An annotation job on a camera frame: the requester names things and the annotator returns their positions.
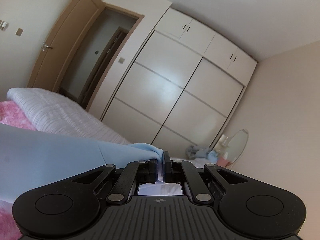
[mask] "crosshair symbol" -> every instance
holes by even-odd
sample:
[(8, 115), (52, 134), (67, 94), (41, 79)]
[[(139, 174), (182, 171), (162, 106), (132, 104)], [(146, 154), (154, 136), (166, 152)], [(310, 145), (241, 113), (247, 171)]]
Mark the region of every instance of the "crosshair symbol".
[(156, 201), (157, 201), (158, 203), (162, 203), (162, 202), (165, 201), (165, 200), (164, 200), (163, 198), (157, 198)]

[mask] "wardrobe upper cabinet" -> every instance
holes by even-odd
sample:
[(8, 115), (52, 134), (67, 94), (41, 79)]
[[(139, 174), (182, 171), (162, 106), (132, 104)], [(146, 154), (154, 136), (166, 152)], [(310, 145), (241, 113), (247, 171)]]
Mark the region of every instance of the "wardrobe upper cabinet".
[(179, 41), (196, 52), (203, 54), (216, 32), (195, 19), (186, 28)]
[(231, 60), (227, 72), (246, 86), (249, 83), (256, 65), (257, 62), (253, 58), (241, 49), (238, 49)]
[(227, 70), (238, 47), (217, 33), (204, 53), (204, 57)]
[(180, 38), (191, 21), (190, 16), (169, 8), (157, 24), (156, 30)]

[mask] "light switch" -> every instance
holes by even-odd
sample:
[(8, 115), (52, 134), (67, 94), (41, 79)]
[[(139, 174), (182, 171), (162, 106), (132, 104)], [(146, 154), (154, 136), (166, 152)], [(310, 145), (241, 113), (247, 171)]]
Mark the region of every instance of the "light switch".
[(16, 32), (16, 35), (17, 35), (17, 36), (21, 36), (22, 32), (23, 32), (23, 30), (20, 29), (20, 28), (18, 28), (18, 30), (17, 30), (17, 32)]
[(119, 62), (120, 64), (123, 64), (124, 61), (125, 61), (125, 58), (123, 58), (123, 57), (121, 57), (121, 58), (118, 60), (118, 62)]

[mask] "triangular cutout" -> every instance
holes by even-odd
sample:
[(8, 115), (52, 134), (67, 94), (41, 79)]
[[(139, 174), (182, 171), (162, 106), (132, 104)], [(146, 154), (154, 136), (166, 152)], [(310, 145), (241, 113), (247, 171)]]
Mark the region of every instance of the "triangular cutout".
[(218, 173), (228, 182), (229, 184), (239, 184), (247, 182), (246, 179), (238, 177), (237, 175), (231, 174), (225, 170), (218, 170)]
[(73, 180), (73, 182), (77, 182), (77, 183), (82, 183), (82, 184), (90, 184), (92, 183), (97, 177), (99, 177), (99, 175), (103, 173), (103, 171), (96, 171), (94, 173), (91, 173), (87, 176), (78, 178)]

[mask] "door handle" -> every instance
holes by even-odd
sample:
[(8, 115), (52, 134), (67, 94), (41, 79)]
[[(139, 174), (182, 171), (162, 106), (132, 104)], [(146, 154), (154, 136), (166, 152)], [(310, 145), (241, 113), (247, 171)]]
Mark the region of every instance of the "door handle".
[(53, 49), (53, 47), (50, 47), (49, 45), (44, 44), (42, 47), (42, 51), (44, 51), (44, 49)]

